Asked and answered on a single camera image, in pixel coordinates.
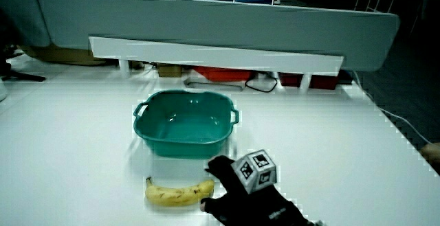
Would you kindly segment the person's right hand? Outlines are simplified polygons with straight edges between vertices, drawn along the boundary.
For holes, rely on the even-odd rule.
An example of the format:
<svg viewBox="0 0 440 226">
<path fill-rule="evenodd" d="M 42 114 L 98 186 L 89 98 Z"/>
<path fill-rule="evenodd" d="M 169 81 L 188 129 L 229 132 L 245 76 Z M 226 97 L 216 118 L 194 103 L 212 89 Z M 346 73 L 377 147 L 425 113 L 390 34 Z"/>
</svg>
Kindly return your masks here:
<svg viewBox="0 0 440 226">
<path fill-rule="evenodd" d="M 208 161 L 206 171 L 221 182 L 226 193 L 205 198 L 200 210 L 223 225 L 304 226 L 300 210 L 274 187 L 276 166 L 265 150 L 233 160 L 218 155 Z"/>
</svg>

